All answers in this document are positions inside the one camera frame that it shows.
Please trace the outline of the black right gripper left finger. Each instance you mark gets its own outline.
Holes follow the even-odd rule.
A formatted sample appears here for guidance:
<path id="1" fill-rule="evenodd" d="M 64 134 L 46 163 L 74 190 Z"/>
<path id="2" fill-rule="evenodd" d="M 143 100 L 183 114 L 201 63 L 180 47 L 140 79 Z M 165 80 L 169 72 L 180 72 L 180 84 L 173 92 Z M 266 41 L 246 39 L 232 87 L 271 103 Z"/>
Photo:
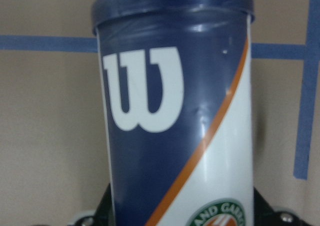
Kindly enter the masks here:
<path id="1" fill-rule="evenodd" d="M 110 184 L 107 186 L 100 203 L 95 210 L 87 210 L 76 214 L 70 225 L 115 225 L 113 214 L 112 192 Z"/>

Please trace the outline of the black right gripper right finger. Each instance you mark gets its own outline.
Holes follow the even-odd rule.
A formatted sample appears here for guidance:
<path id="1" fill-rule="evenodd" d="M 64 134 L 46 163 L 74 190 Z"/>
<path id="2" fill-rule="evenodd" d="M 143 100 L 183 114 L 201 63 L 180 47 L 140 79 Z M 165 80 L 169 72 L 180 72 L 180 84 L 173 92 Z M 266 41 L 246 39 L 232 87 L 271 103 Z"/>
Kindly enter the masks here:
<path id="1" fill-rule="evenodd" d="M 278 225 L 319 225 L 320 221 L 312 222 L 299 216 L 287 208 L 272 207 L 263 195 L 253 187 L 253 225 L 278 226 Z"/>

